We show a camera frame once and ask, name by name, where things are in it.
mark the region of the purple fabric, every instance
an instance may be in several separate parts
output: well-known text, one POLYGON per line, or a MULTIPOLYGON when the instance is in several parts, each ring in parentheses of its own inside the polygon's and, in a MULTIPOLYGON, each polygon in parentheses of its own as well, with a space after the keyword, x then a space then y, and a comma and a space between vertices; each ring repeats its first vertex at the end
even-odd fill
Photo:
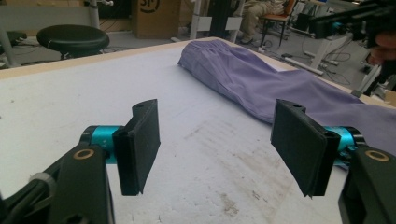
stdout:
POLYGON ((249 50, 220 40, 190 42, 178 64, 265 122, 274 120, 276 99, 292 101, 320 125, 354 127, 369 146, 396 155, 396 109, 366 105, 305 70, 277 72, 249 50))

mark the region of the stool seat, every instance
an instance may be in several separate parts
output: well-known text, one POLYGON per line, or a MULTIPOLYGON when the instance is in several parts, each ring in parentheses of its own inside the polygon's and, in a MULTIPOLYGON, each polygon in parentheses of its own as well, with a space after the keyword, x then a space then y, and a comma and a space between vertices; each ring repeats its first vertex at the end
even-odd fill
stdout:
POLYGON ((40 30, 37 41, 47 49, 74 57, 97 54, 109 44, 107 34, 85 25, 54 25, 40 30))

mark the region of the person's leg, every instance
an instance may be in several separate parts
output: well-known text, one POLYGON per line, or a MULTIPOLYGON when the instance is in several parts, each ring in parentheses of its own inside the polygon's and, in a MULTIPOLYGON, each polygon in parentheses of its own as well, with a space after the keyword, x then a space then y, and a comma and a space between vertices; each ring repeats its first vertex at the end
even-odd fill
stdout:
POLYGON ((259 17, 266 12, 266 5, 264 3, 257 3, 249 7, 244 15, 241 23, 241 31, 244 33, 241 40, 242 44, 248 44, 252 41, 253 36, 256 34, 256 25, 259 17))

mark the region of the white table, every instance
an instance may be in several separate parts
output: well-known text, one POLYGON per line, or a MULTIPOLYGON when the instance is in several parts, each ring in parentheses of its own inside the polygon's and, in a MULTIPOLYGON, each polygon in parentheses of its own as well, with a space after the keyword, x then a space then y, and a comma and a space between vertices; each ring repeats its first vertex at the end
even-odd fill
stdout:
POLYGON ((0 71, 3 198, 86 127, 124 125, 132 105, 155 98, 162 144, 145 193, 121 196, 117 167, 107 166, 117 223, 341 223, 346 173, 334 168, 326 196, 304 198, 270 144, 271 126, 177 65, 186 44, 0 71))

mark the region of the fold in cloth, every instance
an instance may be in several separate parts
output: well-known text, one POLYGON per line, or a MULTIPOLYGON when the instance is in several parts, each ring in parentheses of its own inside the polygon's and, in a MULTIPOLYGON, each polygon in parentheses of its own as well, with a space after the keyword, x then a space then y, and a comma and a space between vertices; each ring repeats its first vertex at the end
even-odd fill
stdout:
POLYGON ((292 101, 320 125, 354 127, 370 147, 396 155, 396 109, 366 105, 305 70, 276 71, 248 49, 220 40, 190 42, 178 64, 265 122, 274 120, 276 99, 292 101))

